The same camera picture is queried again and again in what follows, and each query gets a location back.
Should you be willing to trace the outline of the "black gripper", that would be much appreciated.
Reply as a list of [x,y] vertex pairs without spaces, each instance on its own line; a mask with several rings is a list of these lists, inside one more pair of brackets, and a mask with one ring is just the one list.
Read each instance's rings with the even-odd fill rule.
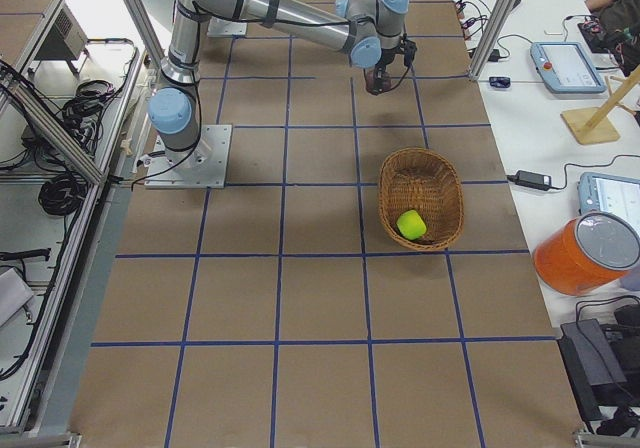
[[382,94],[390,91],[392,82],[387,73],[387,66],[392,64],[397,56],[401,56],[404,67],[409,70],[413,65],[416,52],[416,43],[408,37],[402,37],[395,48],[383,49],[381,58],[372,71],[372,93]]

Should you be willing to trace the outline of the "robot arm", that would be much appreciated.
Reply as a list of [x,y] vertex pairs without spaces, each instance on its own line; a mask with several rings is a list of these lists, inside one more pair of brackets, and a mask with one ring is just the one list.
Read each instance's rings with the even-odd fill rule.
[[405,32],[410,0],[336,0],[327,12],[299,0],[175,0],[174,25],[161,61],[162,83],[148,105],[171,167],[208,155],[199,100],[201,32],[212,19],[259,25],[344,53],[364,71],[368,93],[395,88],[387,68],[397,56],[411,67],[416,44]]

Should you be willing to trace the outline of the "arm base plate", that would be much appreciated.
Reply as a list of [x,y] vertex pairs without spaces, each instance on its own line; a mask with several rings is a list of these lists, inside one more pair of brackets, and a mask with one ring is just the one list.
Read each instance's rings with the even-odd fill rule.
[[204,125],[199,145],[184,160],[188,151],[176,153],[165,149],[159,135],[154,149],[163,154],[147,163],[147,177],[143,180],[149,189],[200,189],[225,187],[232,126]]
[[208,38],[245,37],[247,24],[243,22],[227,21],[212,17],[207,28]]

